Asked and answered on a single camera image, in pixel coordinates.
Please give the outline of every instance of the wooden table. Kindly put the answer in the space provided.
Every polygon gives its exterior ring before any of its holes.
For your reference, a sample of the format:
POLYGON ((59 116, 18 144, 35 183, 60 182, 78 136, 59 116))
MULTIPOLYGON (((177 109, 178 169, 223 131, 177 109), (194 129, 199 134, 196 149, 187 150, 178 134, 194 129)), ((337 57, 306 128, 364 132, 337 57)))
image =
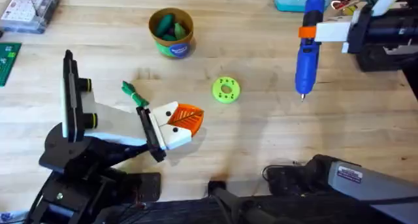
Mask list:
POLYGON ((60 121, 66 49, 99 103, 133 112, 120 89, 126 80, 151 107, 178 101, 205 110, 193 142, 166 161, 141 155, 119 165, 161 172, 161 200, 199 199, 211 177, 228 179, 238 195, 265 193, 263 167, 317 153, 418 182, 418 104, 403 74, 361 73, 341 44, 324 44, 315 89, 301 103, 293 85, 301 19, 272 0, 62 0, 45 34, 6 33, 1 42, 23 46, 0 89, 0 210, 28 209, 50 173, 38 160, 60 121), (148 18, 164 7, 192 16, 191 57, 157 52, 148 18), (214 100, 219 76, 239 80, 237 102, 214 100))

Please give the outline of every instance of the clear plastic case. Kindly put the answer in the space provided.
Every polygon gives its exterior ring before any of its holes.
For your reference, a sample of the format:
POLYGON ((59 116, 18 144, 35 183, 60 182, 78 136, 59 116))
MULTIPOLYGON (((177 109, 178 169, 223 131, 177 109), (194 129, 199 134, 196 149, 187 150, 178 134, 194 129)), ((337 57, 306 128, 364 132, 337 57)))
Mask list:
POLYGON ((59 0, 9 0, 0 27, 4 31, 44 33, 58 4, 59 0))

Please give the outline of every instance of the green ring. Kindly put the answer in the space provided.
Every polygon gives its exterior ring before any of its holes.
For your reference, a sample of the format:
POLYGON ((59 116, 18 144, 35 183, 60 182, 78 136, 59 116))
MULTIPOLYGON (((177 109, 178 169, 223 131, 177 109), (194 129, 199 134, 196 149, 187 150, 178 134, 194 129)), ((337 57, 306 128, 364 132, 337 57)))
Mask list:
POLYGON ((221 103, 234 102, 241 93, 240 84, 231 77, 219 77, 212 85, 212 95, 221 103), (230 93, 224 93, 222 86, 228 86, 231 89, 230 93))

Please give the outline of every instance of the green circuit board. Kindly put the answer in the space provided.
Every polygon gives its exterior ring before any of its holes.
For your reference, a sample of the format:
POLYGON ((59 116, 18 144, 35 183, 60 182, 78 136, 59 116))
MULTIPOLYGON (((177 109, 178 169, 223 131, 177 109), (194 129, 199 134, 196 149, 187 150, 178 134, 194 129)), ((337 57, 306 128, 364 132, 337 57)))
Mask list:
POLYGON ((21 45, 20 43, 0 43, 0 87, 6 84, 21 45))

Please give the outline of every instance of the wire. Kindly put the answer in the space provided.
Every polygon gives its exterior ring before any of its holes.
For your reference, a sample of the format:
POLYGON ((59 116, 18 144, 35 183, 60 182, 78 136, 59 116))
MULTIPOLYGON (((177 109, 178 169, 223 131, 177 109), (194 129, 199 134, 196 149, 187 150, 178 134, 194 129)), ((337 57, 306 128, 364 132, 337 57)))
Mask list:
POLYGON ((22 219, 22 220, 19 220, 19 221, 9 221, 8 223, 0 223, 0 224, 12 224, 12 223, 19 223, 19 222, 23 222, 23 221, 26 221, 26 219, 22 219))
POLYGON ((286 168, 286 167, 294 167, 294 166, 300 166, 300 163, 293 161, 293 165, 268 165, 265 168, 263 168, 263 171, 261 172, 261 176, 263 177, 266 182, 269 182, 270 180, 266 177, 266 171, 269 168, 286 168))
POLYGON ((137 222, 137 221, 141 220, 141 219, 142 219, 142 218, 144 218, 146 215, 148 215, 150 212, 151 212, 151 210, 150 210, 150 211, 147 211, 145 214, 142 214, 141 216, 139 216, 138 218, 134 219, 132 222, 130 222, 130 223, 128 223, 128 224, 132 224, 132 223, 135 223, 135 222, 137 222))
POLYGON ((227 220, 227 224, 233 224, 233 221, 231 217, 228 215, 227 209, 223 205, 221 199, 217 196, 212 196, 212 197, 215 198, 217 205, 219 205, 219 208, 221 209, 222 214, 225 216, 225 219, 227 220))
POLYGON ((130 205, 128 205, 126 208, 125 208, 125 210, 124 211, 122 211, 122 213, 119 215, 119 217, 118 217, 118 220, 119 219, 121 219, 122 217, 123 217, 123 215, 125 215, 125 213, 126 213, 126 211, 128 211, 130 208, 132 208, 134 205, 136 205, 136 203, 133 203, 133 204, 130 204, 130 205))
POLYGON ((263 168, 263 171, 261 172, 261 176, 263 177, 263 179, 266 182, 269 182, 270 180, 266 177, 267 169, 269 169, 269 168, 283 168, 283 167, 284 167, 283 165, 269 165, 269 166, 266 166, 265 168, 263 168))

